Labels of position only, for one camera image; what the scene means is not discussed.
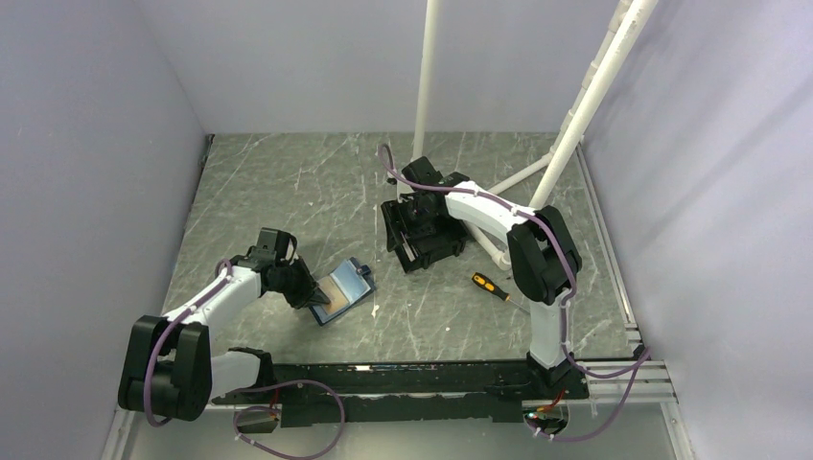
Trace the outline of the blue card holder wallet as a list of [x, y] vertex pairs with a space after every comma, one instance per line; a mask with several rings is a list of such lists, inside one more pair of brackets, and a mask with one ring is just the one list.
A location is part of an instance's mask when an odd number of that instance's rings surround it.
[[355, 257], [342, 261], [330, 274], [318, 280], [328, 303], [311, 302], [309, 310], [319, 326], [339, 318], [375, 290], [372, 270]]

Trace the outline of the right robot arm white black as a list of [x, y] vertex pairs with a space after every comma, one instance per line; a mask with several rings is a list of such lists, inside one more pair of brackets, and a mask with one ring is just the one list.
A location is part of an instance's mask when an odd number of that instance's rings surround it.
[[529, 355], [537, 365], [528, 384], [541, 398], [554, 396], [569, 369], [565, 311], [582, 267], [562, 214], [552, 206], [535, 210], [507, 201], [459, 172], [443, 175], [426, 157], [396, 171], [387, 144], [377, 155], [391, 181], [410, 188], [381, 206], [386, 248], [404, 272], [458, 256], [473, 237], [470, 226], [507, 247], [512, 280], [531, 303]]

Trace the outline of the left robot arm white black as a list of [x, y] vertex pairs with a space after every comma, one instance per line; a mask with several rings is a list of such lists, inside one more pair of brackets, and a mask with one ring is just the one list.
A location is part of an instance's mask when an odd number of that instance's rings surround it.
[[189, 301], [133, 324], [119, 407], [162, 426], [193, 421], [210, 401], [230, 393], [254, 403], [267, 400], [277, 382], [271, 354], [237, 347], [214, 356], [212, 342], [218, 329], [268, 292], [282, 294], [294, 309], [331, 302], [298, 256], [296, 237], [264, 227], [245, 253], [220, 260], [214, 280]]

